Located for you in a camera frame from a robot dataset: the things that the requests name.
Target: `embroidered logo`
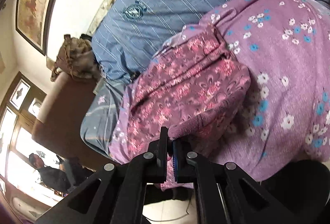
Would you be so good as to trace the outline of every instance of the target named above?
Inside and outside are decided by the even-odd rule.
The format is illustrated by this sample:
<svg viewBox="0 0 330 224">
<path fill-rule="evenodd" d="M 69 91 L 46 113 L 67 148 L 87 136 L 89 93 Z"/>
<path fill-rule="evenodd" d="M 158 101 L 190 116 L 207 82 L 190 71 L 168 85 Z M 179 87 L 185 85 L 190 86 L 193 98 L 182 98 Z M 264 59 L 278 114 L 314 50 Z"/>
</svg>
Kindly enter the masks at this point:
<svg viewBox="0 0 330 224">
<path fill-rule="evenodd" d="M 142 19 L 143 12 L 146 11 L 146 5 L 140 1 L 135 1 L 134 4 L 124 8 L 123 15 L 127 21 L 137 22 Z"/>
</svg>

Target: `metal bolt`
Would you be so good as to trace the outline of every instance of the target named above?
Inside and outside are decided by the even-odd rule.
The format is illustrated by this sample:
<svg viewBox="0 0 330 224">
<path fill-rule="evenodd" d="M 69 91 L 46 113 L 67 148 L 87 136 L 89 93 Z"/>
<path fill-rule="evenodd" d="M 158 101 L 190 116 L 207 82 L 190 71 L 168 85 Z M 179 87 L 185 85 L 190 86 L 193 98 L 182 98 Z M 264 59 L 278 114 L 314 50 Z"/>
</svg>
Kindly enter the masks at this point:
<svg viewBox="0 0 330 224">
<path fill-rule="evenodd" d="M 189 159 L 196 158 L 196 157 L 197 157 L 197 153 L 194 152 L 194 151 L 190 151 L 190 152 L 188 152 L 187 157 L 188 157 Z"/>
<path fill-rule="evenodd" d="M 143 154 L 143 158 L 145 158 L 145 159 L 152 159 L 153 158 L 153 153 L 146 152 L 146 153 Z"/>
<path fill-rule="evenodd" d="M 226 163 L 226 168 L 228 170 L 235 170 L 236 169 L 236 164 L 234 164 L 233 162 L 228 162 L 228 163 Z"/>
<path fill-rule="evenodd" d="M 104 166 L 105 171 L 112 171 L 114 169 L 114 165 L 113 164 L 106 164 Z"/>
</svg>

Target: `tiled floor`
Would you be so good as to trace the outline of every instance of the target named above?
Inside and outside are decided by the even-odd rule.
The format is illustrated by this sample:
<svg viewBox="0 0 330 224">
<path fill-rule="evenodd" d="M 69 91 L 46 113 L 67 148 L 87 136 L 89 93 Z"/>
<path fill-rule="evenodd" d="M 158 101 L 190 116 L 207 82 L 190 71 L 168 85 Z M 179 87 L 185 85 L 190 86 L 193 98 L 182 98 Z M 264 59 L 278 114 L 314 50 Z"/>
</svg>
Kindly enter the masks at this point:
<svg viewBox="0 0 330 224">
<path fill-rule="evenodd" d="M 191 197 L 191 203 L 188 208 L 189 215 L 186 215 L 188 203 L 189 201 L 169 200 L 161 203 L 145 205 L 143 207 L 143 215 L 149 219 L 157 221 L 150 221 L 152 224 L 197 224 L 196 202 L 194 195 Z M 175 219 L 183 215 L 186 216 L 178 220 L 164 221 Z"/>
</svg>

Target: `black wire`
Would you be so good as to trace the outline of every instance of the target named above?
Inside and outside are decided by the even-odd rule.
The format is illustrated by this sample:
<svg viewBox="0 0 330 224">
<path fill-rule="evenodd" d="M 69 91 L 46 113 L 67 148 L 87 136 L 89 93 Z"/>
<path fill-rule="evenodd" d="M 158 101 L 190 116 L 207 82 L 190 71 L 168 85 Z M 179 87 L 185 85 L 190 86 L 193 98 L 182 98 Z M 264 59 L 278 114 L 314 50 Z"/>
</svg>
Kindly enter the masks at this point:
<svg viewBox="0 0 330 224">
<path fill-rule="evenodd" d="M 189 206 L 191 204 L 191 197 L 192 197 L 192 194 L 190 195 L 190 198 L 189 198 L 188 206 L 187 206 L 187 209 L 186 209 L 186 214 L 183 215 L 183 216 L 180 216 L 180 217 L 177 217 L 177 218 L 173 218 L 173 219 L 169 219 L 169 220 L 152 220 L 150 218 L 147 218 L 146 216 L 145 216 L 145 218 L 147 220 L 150 220 L 150 221 L 153 221 L 153 222 L 170 222 L 170 221 L 175 221 L 175 220 L 178 220 L 178 219 L 182 219 L 182 218 L 186 217 L 187 215 L 189 215 L 188 208 L 189 208 Z"/>
</svg>

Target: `black jacket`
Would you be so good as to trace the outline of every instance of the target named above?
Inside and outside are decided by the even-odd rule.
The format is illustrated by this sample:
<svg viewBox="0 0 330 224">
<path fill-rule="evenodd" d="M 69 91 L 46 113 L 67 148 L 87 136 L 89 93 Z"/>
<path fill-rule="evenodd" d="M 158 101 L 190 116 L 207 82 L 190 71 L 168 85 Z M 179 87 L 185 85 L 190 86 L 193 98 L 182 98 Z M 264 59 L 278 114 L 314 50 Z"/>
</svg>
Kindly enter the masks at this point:
<svg viewBox="0 0 330 224">
<path fill-rule="evenodd" d="M 42 182 L 47 187 L 62 193 L 68 193 L 68 189 L 71 187 L 71 185 L 65 172 L 50 166 L 40 168 L 38 171 L 40 173 Z"/>
</svg>

